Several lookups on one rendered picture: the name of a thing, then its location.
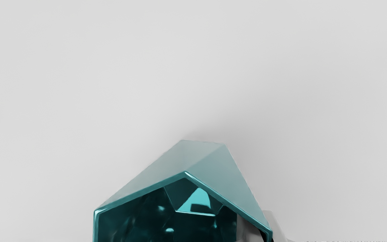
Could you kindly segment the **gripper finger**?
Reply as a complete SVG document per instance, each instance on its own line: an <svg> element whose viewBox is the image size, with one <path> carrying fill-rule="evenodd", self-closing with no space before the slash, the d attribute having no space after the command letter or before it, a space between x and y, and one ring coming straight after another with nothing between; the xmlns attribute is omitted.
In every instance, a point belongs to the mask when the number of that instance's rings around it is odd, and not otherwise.
<svg viewBox="0 0 387 242"><path fill-rule="evenodd" d="M286 238L275 214L271 210L263 210L263 214L267 219L271 230L273 231L273 242L295 242Z"/></svg>

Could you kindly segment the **teal faceted mug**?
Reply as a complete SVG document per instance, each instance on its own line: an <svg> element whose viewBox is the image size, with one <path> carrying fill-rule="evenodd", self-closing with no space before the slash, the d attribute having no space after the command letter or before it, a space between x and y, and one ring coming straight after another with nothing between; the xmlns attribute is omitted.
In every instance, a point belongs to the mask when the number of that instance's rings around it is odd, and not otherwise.
<svg viewBox="0 0 387 242"><path fill-rule="evenodd" d="M274 242L225 144L181 140L94 212L92 242Z"/></svg>

